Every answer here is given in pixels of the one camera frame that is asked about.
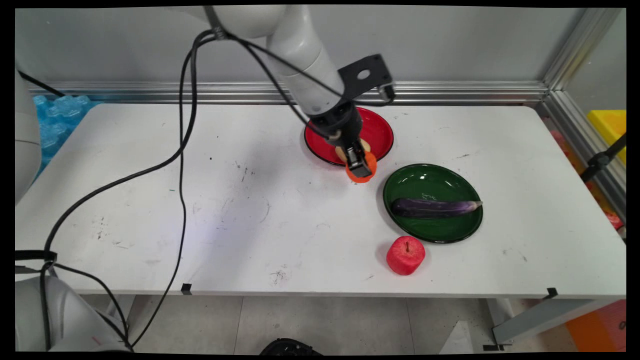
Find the purple eggplant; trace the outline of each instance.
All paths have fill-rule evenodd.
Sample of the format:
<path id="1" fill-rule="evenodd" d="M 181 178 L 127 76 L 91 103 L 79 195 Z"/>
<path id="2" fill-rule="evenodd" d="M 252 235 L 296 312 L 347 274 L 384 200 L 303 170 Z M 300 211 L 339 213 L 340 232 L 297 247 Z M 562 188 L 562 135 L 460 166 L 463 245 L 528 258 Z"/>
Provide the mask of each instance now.
<path id="1" fill-rule="evenodd" d="M 449 218 L 468 214 L 482 205 L 482 201 L 432 201 L 400 198 L 391 204 L 391 212 L 406 218 Z"/>

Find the black cable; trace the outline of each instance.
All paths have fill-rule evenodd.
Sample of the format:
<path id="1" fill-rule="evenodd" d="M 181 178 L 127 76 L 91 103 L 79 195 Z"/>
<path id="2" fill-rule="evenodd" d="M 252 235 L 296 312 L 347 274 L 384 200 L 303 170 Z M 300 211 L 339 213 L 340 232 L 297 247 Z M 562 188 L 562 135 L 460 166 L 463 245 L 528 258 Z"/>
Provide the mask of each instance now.
<path id="1" fill-rule="evenodd" d="M 304 70 L 299 69 L 297 66 L 295 66 L 295 65 L 293 65 L 292 63 L 288 62 L 287 60 L 285 60 L 285 59 L 283 59 L 283 58 L 279 57 L 278 55 L 276 55 L 276 54 L 272 53 L 271 51 L 269 51 L 269 50 L 267 50 L 267 49 L 265 49 L 265 48 L 263 48 L 263 47 L 261 47 L 261 46 L 259 46 L 259 45 L 256 45 L 256 44 L 254 44 L 254 43 L 252 43 L 252 42 L 249 42 L 249 41 L 243 40 L 243 39 L 241 39 L 241 38 L 239 38 L 239 37 L 237 37 L 237 36 L 235 36 L 235 35 L 233 35 L 233 34 L 231 34 L 231 33 L 229 33 L 229 34 L 228 34 L 228 37 L 229 37 L 230 39 L 232 39 L 232 40 L 235 40 L 235 41 L 239 42 L 240 44 L 242 44 L 242 45 L 243 45 L 243 46 L 245 46 L 245 47 L 246 47 L 246 46 L 250 46 L 250 47 L 253 47 L 253 48 L 255 48 L 255 49 L 258 49 L 258 50 L 262 51 L 263 53 L 265 53 L 265 54 L 269 55 L 270 57 L 272 57 L 272 58 L 274 58 L 274 59 L 278 60 L 279 62 L 283 63 L 283 64 L 284 64 L 284 65 L 286 65 L 287 67 L 289 67 L 289 68 L 291 68 L 291 69 L 293 69 L 293 70 L 295 70 L 295 71 L 299 72 L 302 76 L 306 77 L 307 79 L 309 79 L 309 80 L 311 80 L 311 81 L 315 82 L 316 84 L 320 85 L 320 86 L 321 86 L 321 87 L 323 87 L 325 90 L 327 90 L 327 91 L 329 91 L 330 93 L 332 93 L 333 95 L 336 95 L 336 96 L 338 96 L 338 97 L 340 97 L 341 99 L 344 99 L 344 100 L 349 100 L 349 101 L 353 102 L 353 103 L 354 103 L 354 104 L 356 104 L 356 105 L 361 105 L 361 106 L 374 106 L 374 107 L 379 107 L 379 108 L 380 108 L 380 107 L 383 107 L 383 106 L 389 105 L 390 103 L 392 103 L 392 102 L 393 102 L 393 99 L 389 99 L 388 101 L 383 102 L 383 103 L 379 103 L 379 102 L 367 102 L 367 101 L 359 101 L 359 100 L 355 100 L 355 99 L 348 99 L 348 98 L 344 97 L 344 95 L 343 95 L 343 94 L 340 94 L 338 91 L 336 91 L 336 90 L 334 90 L 334 89 L 330 88 L 327 84 L 325 84 L 325 83 L 323 83 L 322 81 L 320 81 L 320 80 L 316 79 L 314 76 L 311 76 L 311 75 L 307 74 Z"/>
<path id="2" fill-rule="evenodd" d="M 287 105 L 289 105 L 289 107 L 291 108 L 291 110 L 298 116 L 298 118 L 300 119 L 300 121 L 302 121 L 302 123 L 305 126 L 308 126 L 311 128 L 311 130 L 313 130 L 313 132 L 315 132 L 316 134 L 318 134 L 319 136 L 322 136 L 323 138 L 327 139 L 328 135 L 323 134 L 322 132 L 320 132 L 320 130 L 318 130 L 318 128 L 316 128 L 315 125 L 310 124 L 309 122 L 307 122 L 305 120 L 305 117 L 302 116 L 302 114 L 298 111 L 298 109 L 295 108 L 295 106 L 293 105 L 293 102 L 291 102 L 291 100 L 289 100 L 289 98 L 285 95 L 284 91 L 282 90 L 282 88 L 280 87 L 280 85 L 278 84 L 278 81 L 275 79 L 275 77 L 273 76 L 273 74 L 271 73 L 271 71 L 269 71 L 269 68 L 267 68 L 267 65 L 264 64 L 264 62 L 262 61 L 262 59 L 260 59 L 260 57 L 255 53 L 255 51 L 253 51 L 253 49 L 251 47 L 249 47 L 247 44 L 244 44 L 242 42 L 239 42 L 240 45 L 242 45 L 255 59 L 255 61 L 258 62 L 258 64 L 260 65 L 260 67 L 262 67 L 262 69 L 264 70 L 264 72 L 267 74 L 267 76 L 269 77 L 269 79 L 271 80 L 271 82 L 273 83 L 273 85 L 276 87 L 276 89 L 278 89 L 278 92 L 280 93 L 280 96 L 282 96 L 282 98 L 284 99 L 284 101 L 287 103 Z"/>
<path id="3" fill-rule="evenodd" d="M 73 205 L 71 205 L 71 207 L 69 207 L 63 214 L 62 216 L 60 216 L 60 218 L 58 219 L 58 221 L 54 224 L 54 227 L 51 229 L 51 232 L 49 233 L 49 236 L 47 237 L 47 241 L 45 242 L 45 251 L 49 252 L 51 251 L 51 243 L 53 242 L 53 239 L 56 235 L 56 233 L 58 232 L 58 229 L 60 228 L 60 226 L 62 225 L 62 223 L 64 223 L 64 221 L 68 218 L 69 215 L 71 215 L 71 213 L 73 213 L 73 211 L 75 211 L 80 205 L 84 204 L 86 201 L 88 201 L 89 199 L 91 199 L 92 197 L 98 195 L 99 193 L 102 193 L 116 185 L 122 184 L 126 181 L 129 181 L 131 179 L 135 179 L 136 177 L 148 174 L 150 172 L 159 170 L 160 168 L 163 168 L 167 165 L 169 165 L 170 163 L 172 163 L 173 161 L 175 161 L 175 159 L 180 156 L 180 180 L 179 180 L 179 193 L 180 193 L 180 201 L 182 203 L 182 210 L 183 210 L 183 223 L 182 223 L 182 236 L 180 237 L 180 249 L 179 249 L 179 254 L 178 254 L 178 260 L 176 263 L 176 267 L 175 270 L 173 271 L 173 275 L 171 278 L 171 281 L 169 282 L 169 285 L 167 286 L 167 289 L 164 291 L 163 296 L 161 297 L 156 310 L 154 311 L 153 315 L 151 316 L 151 319 L 148 321 L 147 325 L 145 326 L 145 328 L 143 329 L 142 333 L 138 336 L 138 338 L 136 339 L 136 341 L 133 342 L 133 344 L 131 345 L 131 347 L 135 346 L 139 340 L 142 338 L 142 336 L 144 335 L 144 333 L 147 331 L 147 329 L 149 328 L 149 326 L 151 325 L 151 322 L 153 321 L 153 319 L 155 318 L 157 312 L 160 309 L 160 305 L 162 304 L 162 302 L 164 301 L 164 298 L 166 297 L 167 293 L 169 292 L 169 289 L 171 288 L 171 285 L 173 284 L 173 280 L 175 279 L 175 276 L 178 272 L 179 266 L 180 266 L 180 258 L 182 255 L 182 246 L 184 244 L 184 233 L 186 230 L 186 205 L 184 203 L 184 198 L 182 195 L 182 175 L 183 175 L 183 171 L 184 171 L 184 157 L 182 156 L 182 153 L 184 151 L 184 148 L 187 144 L 187 142 L 189 141 L 189 138 L 191 137 L 191 132 L 193 130 L 193 124 L 195 122 L 195 116 L 196 116 L 196 108 L 197 108 L 197 102 L 198 102 L 198 96 L 197 96 L 197 87 L 196 87 L 196 54 L 198 51 L 198 48 L 208 42 L 214 41 L 215 38 L 210 38 L 207 40 L 202 40 L 204 37 L 206 37 L 207 35 L 212 35 L 212 31 L 211 30 L 207 30 L 207 31 L 203 31 L 201 34 L 199 34 L 196 39 L 193 42 L 193 46 L 191 48 L 191 51 L 189 52 L 189 54 L 187 55 L 184 64 L 182 66 L 182 71 L 180 74 L 180 91 L 179 91 L 179 111 L 180 111 L 180 147 L 178 149 L 178 151 L 176 151 L 175 154 L 173 154 L 169 159 L 165 160 L 164 162 L 150 167 L 148 169 L 139 171 L 137 173 L 131 174 L 129 176 L 123 177 L 119 180 L 113 181 L 107 185 L 104 185 L 94 191 L 92 191 L 91 193 L 85 195 L 83 198 L 81 198 L 80 200 L 78 200 L 76 203 L 74 203 Z M 322 83 L 320 80 L 316 79 L 315 77 L 308 75 L 306 72 L 298 69 L 297 67 L 295 67 L 294 65 L 290 64 L 288 61 L 280 58 L 279 56 L 271 53 L 270 51 L 263 49 L 260 46 L 257 46 L 251 42 L 242 40 L 240 38 L 237 38 L 235 35 L 230 35 L 230 38 L 233 40 L 238 41 L 241 45 L 243 45 L 243 47 L 245 49 L 247 49 L 249 51 L 249 53 L 256 59 L 256 61 L 258 61 L 258 64 L 262 67 L 262 69 L 265 71 L 265 73 L 267 74 L 267 76 L 270 78 L 271 82 L 276 86 L 276 89 L 278 90 L 278 92 L 280 93 L 280 95 L 283 97 L 283 99 L 285 100 L 285 102 L 289 105 L 289 107 L 293 110 L 293 112 L 298 116 L 298 118 L 302 121 L 302 123 L 304 123 L 306 126 L 308 125 L 308 122 L 305 120 L 305 118 L 302 116 L 302 114 L 300 114 L 297 109 L 293 106 L 293 103 L 288 99 L 288 97 L 284 94 L 284 91 L 282 90 L 282 88 L 280 87 L 280 85 L 278 84 L 278 82 L 276 81 L 276 79 L 273 77 L 272 73 L 269 71 L 269 69 L 265 66 L 264 62 L 255 54 L 255 52 L 250 48 L 250 47 L 254 47 L 260 51 L 262 51 L 263 53 L 266 53 L 267 55 L 277 59 L 278 61 L 284 63 L 286 66 L 302 73 L 306 78 L 309 78 L 310 80 L 312 80 L 313 82 L 317 83 L 318 85 L 320 85 L 321 87 L 325 88 L 327 91 L 333 93 L 336 96 L 339 96 L 341 99 L 345 99 L 345 97 L 338 93 L 337 91 L 335 91 L 334 89 L 331 89 L 329 86 L 327 86 L 326 84 Z M 191 58 L 191 116 L 189 119 L 189 124 L 187 126 L 187 131 L 184 134 L 182 134 L 182 130 L 183 130 L 183 116 L 182 116 L 182 93 L 183 93 L 183 86 L 184 86 L 184 76 L 186 73 L 186 65 L 189 61 L 189 58 Z M 38 86 L 42 86 L 43 88 L 45 88 L 45 86 L 47 88 L 45 88 L 48 91 L 53 90 L 52 92 L 54 92 L 54 94 L 57 92 L 57 90 L 43 84 L 40 83 L 39 81 L 36 83 Z M 56 95 L 60 94 L 60 96 L 64 96 L 64 94 L 62 94 L 61 92 L 57 92 Z M 380 104 L 380 103 L 368 103 L 368 102 L 362 102 L 362 101 L 356 101 L 353 99 L 348 99 L 350 101 L 353 101 L 355 104 L 360 104 L 360 105 L 364 105 L 364 106 L 386 106 L 387 104 L 391 103 L 393 100 L 389 100 L 386 103 Z M 319 133 L 319 131 L 314 127 L 311 126 L 311 129 L 316 132 L 318 135 L 326 138 L 326 135 Z M 45 264 L 45 266 L 43 266 L 43 270 L 41 270 L 40 272 L 40 282 L 41 282 L 41 300 L 42 300 L 42 304 L 43 304 L 43 312 L 45 315 L 45 333 L 46 333 L 46 338 L 47 339 L 47 349 L 51 348 L 51 339 L 50 339 L 50 334 L 49 334 L 49 319 L 48 319 L 48 313 L 47 313 L 47 306 L 46 306 L 46 294 L 44 292 L 44 273 L 46 271 L 46 269 L 48 268 L 48 265 Z M 87 273 L 82 273 L 79 270 L 70 270 L 70 268 L 67 268 L 66 270 L 69 271 L 75 271 L 78 274 L 83 274 L 83 275 L 87 275 L 89 277 L 91 277 L 92 279 L 95 279 L 96 281 L 101 282 L 97 277 L 94 277 L 90 274 Z M 116 305 L 116 308 L 118 309 L 118 312 L 120 313 L 120 316 L 124 319 L 124 316 L 122 314 L 122 311 L 120 310 L 120 306 L 118 305 L 117 301 L 115 300 L 115 298 L 113 297 L 113 294 L 110 294 L 112 300 L 114 301 L 114 304 Z"/>
<path id="4" fill-rule="evenodd" d="M 191 49 L 191 52 L 186 56 L 186 58 L 184 59 L 184 63 L 182 64 L 182 70 L 180 71 L 180 88 L 178 91 L 178 110 L 179 110 L 179 117 L 180 117 L 180 146 L 182 146 L 182 142 L 186 141 L 183 140 L 182 138 L 182 95 L 183 95 L 183 91 L 184 91 L 184 76 L 186 73 L 186 69 L 187 69 L 187 64 L 189 63 L 189 59 L 191 58 L 191 113 L 194 114 L 196 111 L 196 107 L 198 104 L 198 91 L 197 91 L 197 80 L 196 80 L 196 54 L 198 51 L 198 48 L 208 42 L 214 41 L 215 38 L 209 38 L 207 40 L 203 40 L 200 41 L 199 38 L 196 38 L 196 41 L 193 42 L 193 48 Z M 178 262 L 176 262 L 175 264 L 175 269 L 173 271 L 173 275 L 171 276 L 171 281 L 169 282 L 169 285 L 166 287 L 166 290 L 164 291 L 162 297 L 160 298 L 160 301 L 158 302 L 158 305 L 156 306 L 156 310 L 154 310 L 154 313 L 151 315 L 151 318 L 149 319 L 149 321 L 147 322 L 147 325 L 145 326 L 145 328 L 142 330 L 142 332 L 140 333 L 140 335 L 138 336 L 138 338 L 136 339 L 136 341 L 133 342 L 132 346 L 136 346 L 136 344 L 140 341 L 140 339 L 142 339 L 142 336 L 145 334 L 145 332 L 147 331 L 147 329 L 149 328 L 149 326 L 151 326 L 151 322 L 153 322 L 154 318 L 156 317 L 157 312 L 160 310 L 160 306 L 162 305 L 164 298 L 166 297 L 166 294 L 169 292 L 169 290 L 171 289 L 171 285 L 173 284 L 173 280 L 175 279 L 176 274 L 178 273 L 178 268 L 180 267 L 180 258 L 182 257 L 182 245 L 184 244 L 184 233 L 186 230 L 186 224 L 187 224 L 187 206 L 184 203 L 184 197 L 182 196 L 182 173 L 184 171 L 184 158 L 182 156 L 182 154 L 180 154 L 180 183 L 178 184 L 178 192 L 180 193 L 180 202 L 182 203 L 182 236 L 180 237 L 180 249 L 178 250 Z"/>
<path id="5" fill-rule="evenodd" d="M 196 40 L 194 41 L 194 46 L 191 50 L 191 52 L 197 51 L 198 48 L 198 43 L 201 41 L 201 39 L 207 35 L 210 35 L 212 33 L 211 30 L 207 30 L 207 31 L 203 31 L 202 33 L 200 33 L 197 37 Z M 192 65 L 191 66 L 191 76 L 193 77 L 195 75 L 195 66 Z M 196 85 L 194 82 L 194 79 L 191 79 L 192 82 L 192 86 L 193 86 L 193 91 L 192 91 L 192 101 L 193 101 L 193 105 L 191 108 L 191 118 L 189 120 L 189 125 L 187 126 L 187 132 L 184 135 L 184 143 L 182 143 L 180 145 L 180 148 L 175 152 L 175 154 L 173 154 L 170 158 L 168 158 L 167 160 L 163 161 L 162 163 L 147 168 L 145 170 L 139 171 L 135 174 L 131 174 L 129 176 L 125 176 L 121 179 L 118 179 L 116 181 L 113 181 L 107 185 L 101 186 L 100 188 L 90 192 L 89 194 L 85 195 L 82 199 L 76 201 L 75 204 L 71 205 L 70 208 L 68 208 L 63 214 L 62 216 L 60 216 L 60 218 L 58 219 L 58 221 L 56 221 L 56 223 L 53 225 L 53 228 L 51 229 L 51 232 L 49 233 L 49 236 L 47 237 L 47 241 L 45 242 L 44 245 L 44 250 L 46 252 L 51 251 L 51 243 L 53 242 L 53 238 L 56 236 L 56 233 L 58 232 L 58 229 L 60 228 L 60 226 L 62 225 L 62 223 L 69 217 L 69 215 L 71 215 L 71 213 L 73 213 L 80 205 L 84 204 L 87 200 L 91 199 L 92 197 L 98 195 L 101 192 L 104 192 L 105 190 L 108 190 L 116 185 L 120 185 L 122 183 L 125 183 L 129 180 L 135 179 L 136 177 L 142 176 L 142 175 L 146 175 L 150 172 L 159 170 L 167 165 L 169 165 L 170 163 L 172 163 L 174 160 L 176 160 L 178 158 L 178 156 L 180 156 L 180 154 L 182 154 L 182 151 L 184 150 L 184 147 L 187 145 L 187 143 L 189 142 L 189 138 L 191 138 L 191 132 L 193 130 L 193 124 L 195 122 L 195 117 L 196 117 L 196 98 L 197 95 L 196 93 Z"/>
<path id="6" fill-rule="evenodd" d="M 196 109 L 197 109 L 197 102 L 198 102 L 198 98 L 197 98 L 197 88 L 196 88 L 196 68 L 195 68 L 195 58 L 196 58 L 196 54 L 197 54 L 197 49 L 201 46 L 204 45 L 210 41 L 213 41 L 214 39 L 207 39 L 205 41 L 203 41 L 201 43 L 201 40 L 206 37 L 207 35 L 211 35 L 212 31 L 211 30 L 206 30 L 203 31 L 202 33 L 200 33 L 194 40 L 193 42 L 193 46 L 191 48 L 191 51 L 189 52 L 189 54 L 187 55 L 187 60 L 191 57 L 192 61 L 191 61 L 191 115 L 189 117 L 189 124 L 187 125 L 187 131 L 184 134 L 184 138 L 182 137 L 182 118 L 180 118 L 180 147 L 178 148 L 178 150 L 175 152 L 175 154 L 173 154 L 169 159 L 165 160 L 164 162 L 150 167 L 148 169 L 139 171 L 135 174 L 131 174 L 129 176 L 125 176 L 121 179 L 118 179 L 116 181 L 113 181 L 107 185 L 104 185 L 92 192 L 90 192 L 89 194 L 85 195 L 83 198 L 81 198 L 80 200 L 76 201 L 76 203 L 74 203 L 73 205 L 71 205 L 71 207 L 69 207 L 63 214 L 62 216 L 60 216 L 60 218 L 58 219 L 58 221 L 54 224 L 53 228 L 51 229 L 51 232 L 49 233 L 49 236 L 47 237 L 47 241 L 45 242 L 45 247 L 44 250 L 46 252 L 51 251 L 51 243 L 53 242 L 54 237 L 56 236 L 56 233 L 58 232 L 58 229 L 60 228 L 60 226 L 62 225 L 62 223 L 64 223 L 64 221 L 68 218 L 69 215 L 71 215 L 71 213 L 73 213 L 74 210 L 76 210 L 80 205 L 84 204 L 86 201 L 88 201 L 89 199 L 91 199 L 92 197 L 98 195 L 99 193 L 102 193 L 116 185 L 122 184 L 126 181 L 129 181 L 131 179 L 135 179 L 136 177 L 148 174 L 150 172 L 159 170 L 160 168 L 163 168 L 167 165 L 169 165 L 170 163 L 172 163 L 175 159 L 178 158 L 178 156 L 182 155 L 182 152 L 184 150 L 184 148 L 186 147 L 187 143 L 189 142 L 189 139 L 191 138 L 191 132 L 193 130 L 193 125 L 195 123 L 195 118 L 196 118 Z M 183 71 L 182 71 L 182 77 L 181 77 L 181 87 L 183 85 L 184 82 L 184 73 L 186 72 L 186 65 L 183 66 Z M 183 210 L 185 212 L 185 218 L 184 218 L 184 222 L 182 225 L 182 237 L 180 239 L 180 250 L 179 250 L 179 255 L 178 255 L 178 261 L 175 267 L 175 270 L 173 272 L 173 277 L 171 279 L 171 282 L 169 283 L 169 286 L 167 287 L 167 290 L 164 292 L 164 295 L 160 301 L 160 303 L 158 304 L 158 306 L 156 307 L 156 311 L 154 312 L 152 318 L 149 320 L 149 323 L 147 324 L 147 326 L 145 327 L 145 329 L 143 330 L 143 332 L 140 334 L 140 336 L 138 336 L 138 339 L 136 339 L 136 341 L 133 343 L 133 345 L 135 345 L 140 338 L 142 337 L 142 335 L 145 333 L 145 331 L 148 329 L 149 325 L 151 324 L 151 321 L 153 320 L 153 317 L 156 315 L 158 309 L 160 308 L 160 305 L 162 303 L 162 301 L 164 300 L 164 297 L 166 296 L 166 294 L 168 293 L 168 290 L 171 288 L 171 285 L 173 283 L 173 280 L 175 278 L 175 275 L 178 271 L 178 267 L 180 265 L 180 256 L 182 254 L 182 245 L 184 243 L 184 232 L 185 232 L 185 228 L 186 228 L 186 207 L 184 204 L 184 199 L 182 198 L 182 171 L 180 171 L 180 200 L 182 201 L 182 207 Z M 40 288 L 41 288 L 41 292 L 40 292 L 40 299 L 41 299 L 41 303 L 42 303 L 42 307 L 43 307 L 43 315 L 45 316 L 45 340 L 47 340 L 47 350 L 49 350 L 51 348 L 51 339 L 50 339 L 50 334 L 49 334 L 49 317 L 48 317 L 48 311 L 47 311 L 47 299 L 46 299 L 46 293 L 44 291 L 44 272 L 46 271 L 46 269 L 48 268 L 48 264 L 45 264 L 46 267 L 43 266 L 43 270 L 41 270 L 40 273 Z"/>
<path id="7" fill-rule="evenodd" d="M 124 326 L 124 338 L 125 338 L 125 344 L 129 345 L 129 329 L 127 326 L 127 319 L 124 317 L 124 313 L 122 313 L 122 309 L 120 309 L 120 304 L 118 304 L 118 301 L 116 300 L 116 297 L 113 296 L 113 293 L 111 292 L 111 290 L 109 290 L 109 288 L 107 287 L 107 284 L 105 284 L 104 282 L 102 282 L 102 280 L 98 279 L 98 277 L 93 276 L 92 274 L 86 273 L 84 271 L 80 271 L 80 270 L 76 270 L 74 268 L 70 268 L 68 266 L 62 265 L 62 264 L 58 264 L 55 263 L 54 266 L 56 268 L 61 268 L 64 269 L 66 271 L 69 272 L 74 272 L 78 275 L 82 275 L 82 276 L 86 276 L 90 279 L 93 279 L 94 281 L 96 281 L 97 283 L 99 283 L 102 288 L 104 289 L 104 291 L 107 292 L 107 294 L 109 295 L 109 297 L 111 298 L 111 301 L 113 302 L 113 304 L 116 306 L 116 310 L 118 311 L 118 314 L 120 315 L 120 321 L 122 321 L 122 326 Z"/>
<path id="8" fill-rule="evenodd" d="M 50 266 L 51 266 L 51 263 L 46 262 L 44 263 L 44 265 L 42 265 L 42 269 L 40 269 L 40 304 L 42 306 L 42 323 L 44 324 L 45 351 L 49 351 L 51 349 L 51 328 L 49 325 L 49 306 L 47 305 L 47 297 L 45 295 L 45 292 L 47 291 L 46 273 Z"/>
<path id="9" fill-rule="evenodd" d="M 104 316 L 103 314 L 100 313 L 100 311 L 95 311 L 96 314 L 100 315 L 100 317 L 104 320 L 104 322 L 107 323 L 107 325 L 109 325 L 115 332 L 116 334 L 118 334 L 118 336 L 120 337 L 120 339 L 122 339 L 122 342 L 124 342 L 124 345 L 131 351 L 133 351 L 133 348 L 131 347 L 131 345 L 129 344 L 129 340 L 127 340 L 127 338 L 125 337 L 124 334 L 122 334 L 122 331 L 120 331 L 120 329 L 118 329 L 118 327 L 116 326 L 116 324 L 114 324 L 111 320 L 109 320 L 108 317 Z"/>
<path id="10" fill-rule="evenodd" d="M 38 79 L 34 79 L 34 78 L 32 78 L 31 76 L 29 76 L 29 75 L 27 75 L 27 74 L 23 73 L 23 72 L 22 72 L 22 71 L 20 71 L 20 70 L 18 70 L 18 74 L 20 74 L 20 77 L 21 77 L 22 79 L 25 79 L 26 81 L 29 81 L 29 82 L 30 82 L 30 83 L 32 83 L 32 84 L 38 85 L 39 87 L 43 88 L 44 90 L 47 90 L 48 92 L 50 92 L 50 93 L 52 93 L 52 94 L 54 94 L 54 95 L 57 95 L 57 96 L 60 96 L 60 97 L 63 97 L 63 96 L 65 95 L 65 94 L 63 94 L 62 92 L 57 91 L 56 89 L 54 89 L 54 88 L 52 88 L 51 86 L 49 86 L 49 85 L 47 85 L 47 84 L 45 84 L 45 83 L 41 82 L 41 81 L 40 81 L 40 80 L 38 80 Z"/>

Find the metal frame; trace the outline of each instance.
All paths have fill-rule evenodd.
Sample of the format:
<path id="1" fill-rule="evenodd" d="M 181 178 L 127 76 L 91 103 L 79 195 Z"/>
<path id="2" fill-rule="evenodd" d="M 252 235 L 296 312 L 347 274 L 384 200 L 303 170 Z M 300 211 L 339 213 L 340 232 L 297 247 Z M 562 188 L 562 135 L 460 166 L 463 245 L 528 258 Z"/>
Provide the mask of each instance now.
<path id="1" fill-rule="evenodd" d="M 177 104 L 178 83 L 49 83 L 69 95 L 87 95 L 104 102 L 134 104 Z M 396 99 L 400 105 L 474 104 L 474 105 L 528 105 L 535 106 L 547 93 L 540 81 L 398 81 L 395 83 Z M 52 96 L 34 86 L 35 95 Z M 189 91 L 184 98 L 191 100 Z M 358 99 L 379 101 L 375 90 Z M 268 81 L 256 83 L 199 83 L 198 103 L 202 104 L 286 104 L 276 88 Z"/>
<path id="2" fill-rule="evenodd" d="M 583 164 L 593 155 L 605 151 L 608 146 L 582 114 L 573 99 L 564 91 L 550 92 L 535 107 L 543 116 L 549 116 L 575 150 Z M 609 163 L 593 181 L 611 203 L 620 220 L 627 223 L 627 168 L 619 158 Z"/>
<path id="3" fill-rule="evenodd" d="M 564 90 L 586 56 L 614 22 L 620 8 L 587 8 L 543 77 L 550 91 Z"/>
<path id="4" fill-rule="evenodd" d="M 493 328 L 496 344 L 534 336 L 607 306 L 615 300 L 546 299 Z"/>

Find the floor tile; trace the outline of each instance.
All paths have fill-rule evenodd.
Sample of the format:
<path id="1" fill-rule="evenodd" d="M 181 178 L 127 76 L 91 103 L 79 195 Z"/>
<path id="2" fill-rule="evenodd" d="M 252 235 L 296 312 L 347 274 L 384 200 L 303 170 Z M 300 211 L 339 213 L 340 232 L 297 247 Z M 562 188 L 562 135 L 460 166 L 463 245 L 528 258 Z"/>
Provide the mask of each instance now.
<path id="1" fill-rule="evenodd" d="M 413 354 L 405 299 L 245 297 L 236 354 L 292 338 L 323 355 Z"/>
<path id="2" fill-rule="evenodd" d="M 492 345 L 492 321 L 484 299 L 407 299 L 416 354 L 437 354 L 458 320 L 468 322 L 475 353 Z"/>
<path id="3" fill-rule="evenodd" d="M 138 295 L 129 314 L 132 342 L 160 296 Z M 233 354 L 242 297 L 167 296 L 136 352 Z"/>

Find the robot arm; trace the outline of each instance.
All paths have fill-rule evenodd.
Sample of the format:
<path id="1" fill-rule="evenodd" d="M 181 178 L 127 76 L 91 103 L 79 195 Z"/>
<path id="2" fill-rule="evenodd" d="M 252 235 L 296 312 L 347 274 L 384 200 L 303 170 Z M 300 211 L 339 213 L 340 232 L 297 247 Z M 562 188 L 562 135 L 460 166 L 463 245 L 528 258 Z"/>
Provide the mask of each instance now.
<path id="1" fill-rule="evenodd" d="M 360 143 L 362 119 L 350 99 L 375 86 L 384 88 L 389 97 L 393 96 L 392 80 L 381 56 L 365 58 L 338 70 L 313 28 L 307 5 L 221 5 L 204 8 L 217 33 L 228 31 L 241 38 L 266 37 L 269 51 L 342 93 L 342 97 L 336 96 L 301 72 L 276 59 L 269 59 L 310 121 L 323 133 L 330 134 L 327 142 L 343 149 L 349 171 L 356 177 L 372 175 Z M 374 67 L 383 69 L 380 81 L 356 79 L 361 70 L 372 72 Z M 345 83 L 347 74 L 360 84 L 349 89 L 349 84 Z"/>

